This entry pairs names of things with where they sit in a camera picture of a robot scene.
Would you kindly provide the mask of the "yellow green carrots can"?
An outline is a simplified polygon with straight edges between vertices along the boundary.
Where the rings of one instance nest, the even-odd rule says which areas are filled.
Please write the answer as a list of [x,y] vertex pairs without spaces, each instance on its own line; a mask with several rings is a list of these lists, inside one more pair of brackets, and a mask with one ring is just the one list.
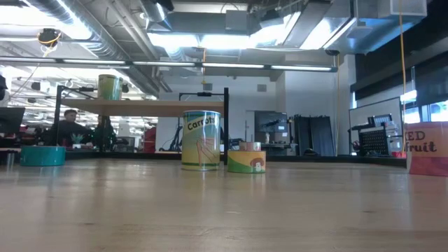
[[214,171],[220,167],[221,114],[216,111],[185,111],[181,147],[182,168]]

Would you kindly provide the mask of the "yellow green mushroom short can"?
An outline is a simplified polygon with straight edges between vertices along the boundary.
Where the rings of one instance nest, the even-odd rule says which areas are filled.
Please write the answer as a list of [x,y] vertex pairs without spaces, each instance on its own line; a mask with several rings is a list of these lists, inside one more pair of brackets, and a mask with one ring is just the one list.
[[243,174],[265,173],[266,152],[231,150],[227,154],[227,170]]

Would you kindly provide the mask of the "green can with orange segments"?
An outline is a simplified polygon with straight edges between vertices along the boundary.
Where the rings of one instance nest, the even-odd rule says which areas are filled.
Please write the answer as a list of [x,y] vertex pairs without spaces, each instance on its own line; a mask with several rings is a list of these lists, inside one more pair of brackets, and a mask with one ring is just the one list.
[[97,96],[105,100],[121,100],[123,91],[123,79],[110,74],[99,75]]

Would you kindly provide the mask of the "person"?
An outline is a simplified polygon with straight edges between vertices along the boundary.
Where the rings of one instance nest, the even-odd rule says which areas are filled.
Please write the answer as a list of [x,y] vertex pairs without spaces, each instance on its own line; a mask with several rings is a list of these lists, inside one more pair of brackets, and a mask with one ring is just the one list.
[[93,131],[92,143],[95,147],[103,147],[104,151],[112,151],[116,144],[116,133],[108,116],[98,115],[98,124]]
[[69,109],[64,112],[64,118],[60,120],[57,124],[53,124],[51,127],[53,133],[53,142],[58,146],[72,146],[73,141],[71,136],[82,135],[86,137],[90,130],[78,124],[76,122],[77,111],[74,109]]

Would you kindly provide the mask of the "black computer monitor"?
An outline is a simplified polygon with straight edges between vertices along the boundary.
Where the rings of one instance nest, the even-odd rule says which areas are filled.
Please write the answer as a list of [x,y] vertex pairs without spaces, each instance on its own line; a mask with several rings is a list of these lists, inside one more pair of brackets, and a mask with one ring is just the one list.
[[0,107],[0,137],[20,132],[24,107]]

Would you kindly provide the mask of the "black aluminium table frame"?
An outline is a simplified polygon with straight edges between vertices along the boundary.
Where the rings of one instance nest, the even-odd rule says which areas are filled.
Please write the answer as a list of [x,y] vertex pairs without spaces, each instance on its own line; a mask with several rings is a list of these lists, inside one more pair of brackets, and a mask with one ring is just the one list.
[[361,157],[351,155],[341,156],[287,156],[287,155],[268,155],[268,162],[320,162],[320,163],[358,163],[371,165],[384,165],[390,167],[407,168],[406,159],[395,157]]

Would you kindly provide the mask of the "red background object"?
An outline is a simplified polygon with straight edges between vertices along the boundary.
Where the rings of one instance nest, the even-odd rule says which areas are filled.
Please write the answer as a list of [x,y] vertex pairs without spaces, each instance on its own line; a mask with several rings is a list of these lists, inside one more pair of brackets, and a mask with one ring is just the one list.
[[150,129],[147,129],[143,133],[143,152],[144,153],[154,153],[155,152],[155,142],[156,142],[156,132],[157,128],[152,127]]

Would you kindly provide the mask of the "black wall display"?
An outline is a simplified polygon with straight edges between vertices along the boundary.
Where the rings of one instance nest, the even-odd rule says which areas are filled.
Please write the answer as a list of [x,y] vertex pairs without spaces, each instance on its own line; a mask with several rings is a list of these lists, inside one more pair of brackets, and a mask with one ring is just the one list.
[[286,143],[288,141],[287,115],[275,111],[254,112],[254,140],[266,143],[269,135],[269,143]]

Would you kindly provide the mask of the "silver ventilation duct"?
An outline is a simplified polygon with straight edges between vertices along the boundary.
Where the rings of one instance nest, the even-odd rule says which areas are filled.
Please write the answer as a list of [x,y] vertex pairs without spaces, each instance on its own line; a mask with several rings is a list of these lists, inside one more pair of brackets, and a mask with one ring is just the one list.
[[[83,28],[89,42],[83,47],[101,60],[129,60],[130,56],[94,17],[87,6],[80,0],[24,0],[29,6],[41,11],[50,18],[60,21],[67,30],[66,34],[75,27]],[[141,91],[158,96],[159,92],[171,92],[172,89],[161,78],[152,76],[152,69],[144,71],[140,66],[121,69]]]

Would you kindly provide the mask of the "wooden shelf board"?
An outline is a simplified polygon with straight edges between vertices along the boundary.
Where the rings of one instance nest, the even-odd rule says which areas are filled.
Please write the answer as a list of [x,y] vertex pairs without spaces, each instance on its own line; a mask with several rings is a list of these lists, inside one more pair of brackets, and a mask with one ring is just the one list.
[[223,101],[63,99],[62,105],[103,116],[180,118],[184,111],[216,111],[223,114],[225,110]]

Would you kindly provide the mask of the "black ceiling device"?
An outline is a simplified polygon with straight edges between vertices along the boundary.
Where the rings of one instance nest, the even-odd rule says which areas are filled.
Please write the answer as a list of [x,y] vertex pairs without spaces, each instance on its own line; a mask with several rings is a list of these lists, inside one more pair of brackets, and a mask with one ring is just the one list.
[[37,36],[38,42],[47,48],[53,48],[58,44],[62,33],[59,30],[45,28]]

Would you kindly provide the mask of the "long ceiling light bar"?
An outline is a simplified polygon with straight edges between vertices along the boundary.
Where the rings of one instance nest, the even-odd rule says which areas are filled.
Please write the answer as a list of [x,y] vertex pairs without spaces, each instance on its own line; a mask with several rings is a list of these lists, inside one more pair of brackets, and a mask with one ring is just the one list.
[[105,66],[109,68],[127,67],[185,67],[185,68],[226,68],[226,69],[256,69],[270,71],[310,71],[310,72],[337,72],[336,66],[311,65],[280,65],[280,64],[245,64],[221,62],[172,62],[172,61],[132,61],[107,59],[63,59],[47,57],[12,57],[0,56],[0,62],[14,62],[27,64],[72,64]]

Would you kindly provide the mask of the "pink mixed fruit can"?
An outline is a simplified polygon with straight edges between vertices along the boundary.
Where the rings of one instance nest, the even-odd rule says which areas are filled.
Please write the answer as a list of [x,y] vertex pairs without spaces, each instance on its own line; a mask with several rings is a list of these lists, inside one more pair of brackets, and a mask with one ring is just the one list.
[[404,147],[410,174],[448,177],[448,122],[406,124]]

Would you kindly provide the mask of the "black curtain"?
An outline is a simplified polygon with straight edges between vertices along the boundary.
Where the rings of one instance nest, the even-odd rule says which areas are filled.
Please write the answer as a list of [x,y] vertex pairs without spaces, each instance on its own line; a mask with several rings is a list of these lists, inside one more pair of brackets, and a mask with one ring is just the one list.
[[329,116],[294,115],[293,121],[297,155],[335,156]]

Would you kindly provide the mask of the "teal short can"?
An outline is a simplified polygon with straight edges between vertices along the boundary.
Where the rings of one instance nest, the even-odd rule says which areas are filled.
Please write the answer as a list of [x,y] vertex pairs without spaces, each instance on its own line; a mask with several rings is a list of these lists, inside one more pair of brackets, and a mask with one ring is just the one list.
[[25,167],[53,167],[65,164],[66,148],[62,146],[23,146],[20,165]]

